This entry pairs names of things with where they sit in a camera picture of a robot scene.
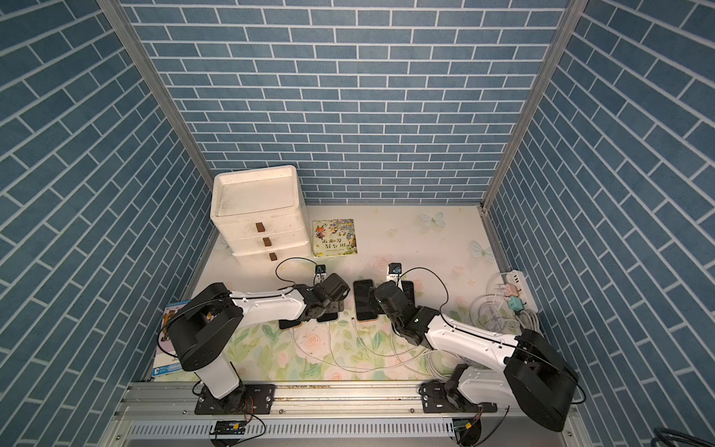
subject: smartphone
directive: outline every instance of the smartphone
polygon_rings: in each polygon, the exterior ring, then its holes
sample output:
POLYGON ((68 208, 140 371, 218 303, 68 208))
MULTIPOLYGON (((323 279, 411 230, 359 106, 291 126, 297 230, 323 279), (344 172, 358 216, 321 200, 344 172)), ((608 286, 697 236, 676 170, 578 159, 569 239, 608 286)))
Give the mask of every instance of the smartphone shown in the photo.
POLYGON ((352 291, 355 295, 355 314, 357 321, 373 321, 378 319, 378 314, 370 302, 370 291, 374 290, 374 288, 373 280, 360 280, 352 284, 352 291))
POLYGON ((293 328, 297 328, 298 326, 302 325, 303 322, 300 320, 278 320, 278 328, 280 330, 289 330, 293 328))
POLYGON ((403 292, 407 297, 408 302, 415 307, 415 283, 412 281, 400 281, 403 292))
POLYGON ((343 301, 336 301, 327 305, 325 313, 322 316, 316 318, 319 323, 328 323, 331 321, 336 321, 340 317, 340 312, 345 309, 343 301))

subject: book cover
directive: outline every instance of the book cover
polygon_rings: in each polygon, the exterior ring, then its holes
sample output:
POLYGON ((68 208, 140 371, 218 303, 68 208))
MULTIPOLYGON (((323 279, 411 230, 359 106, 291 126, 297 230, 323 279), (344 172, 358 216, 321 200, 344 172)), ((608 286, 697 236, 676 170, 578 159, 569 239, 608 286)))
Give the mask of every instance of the book cover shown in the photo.
MULTIPOLYGON (((164 315, 162 316, 162 326, 167 324, 167 321, 183 308, 188 301, 180 301, 178 303, 171 303, 164 309, 164 315)), ((159 336, 159 345, 168 353, 175 354, 176 350, 172 345, 172 341, 169 339, 169 333, 164 329, 159 336)), ((162 350, 157 347, 157 353, 154 356, 154 365, 152 368, 152 377, 157 377, 159 375, 164 375, 168 373, 173 373, 174 371, 181 370, 181 363, 179 359, 174 358, 170 355, 164 354, 162 350)))
POLYGON ((313 255, 315 257, 355 255, 355 222, 352 219, 314 220, 313 255))

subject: drawer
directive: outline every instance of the drawer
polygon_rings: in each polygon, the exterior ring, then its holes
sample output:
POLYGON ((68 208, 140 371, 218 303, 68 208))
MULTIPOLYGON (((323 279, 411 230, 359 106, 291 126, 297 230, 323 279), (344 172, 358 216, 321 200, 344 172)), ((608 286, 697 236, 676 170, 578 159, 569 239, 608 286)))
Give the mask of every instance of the drawer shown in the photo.
POLYGON ((293 247, 280 248, 276 250, 266 250, 263 252, 256 252, 247 255, 238 255, 234 253, 234 257, 241 265, 255 266, 257 263, 267 262, 269 264, 276 265, 277 262, 285 260, 289 257, 312 257, 312 251, 310 249, 310 243, 296 245, 293 247))
POLYGON ((221 222, 216 227, 226 240, 244 239, 246 237, 265 237, 275 233, 302 230, 307 233, 302 213, 291 216, 269 217, 256 222, 221 222))
POLYGON ((305 228, 296 231, 286 231, 271 235, 244 237, 242 239, 226 239, 233 253, 254 253, 280 250, 301 244, 309 244, 305 228))

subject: blue brick wallpaper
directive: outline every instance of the blue brick wallpaper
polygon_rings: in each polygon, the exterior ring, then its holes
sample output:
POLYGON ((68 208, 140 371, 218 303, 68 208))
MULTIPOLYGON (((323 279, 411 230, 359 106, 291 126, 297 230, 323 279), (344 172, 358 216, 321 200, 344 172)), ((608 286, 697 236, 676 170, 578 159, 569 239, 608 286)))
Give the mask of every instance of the blue brick wallpaper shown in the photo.
POLYGON ((479 202, 566 0, 126 0, 215 173, 479 202))
POLYGON ((211 230, 94 0, 0 1, 0 446, 96 444, 211 230))
POLYGON ((596 446, 715 436, 715 4, 591 0, 493 208, 596 446))

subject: phone screen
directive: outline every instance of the phone screen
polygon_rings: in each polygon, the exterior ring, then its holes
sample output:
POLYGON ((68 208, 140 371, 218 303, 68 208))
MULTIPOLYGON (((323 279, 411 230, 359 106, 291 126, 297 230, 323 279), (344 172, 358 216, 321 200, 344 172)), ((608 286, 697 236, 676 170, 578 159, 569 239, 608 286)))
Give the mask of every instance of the phone screen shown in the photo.
POLYGON ((352 284, 355 295, 355 314, 357 321, 372 321, 378 319, 378 314, 370 304, 370 290, 374 288, 373 280, 360 280, 352 284))

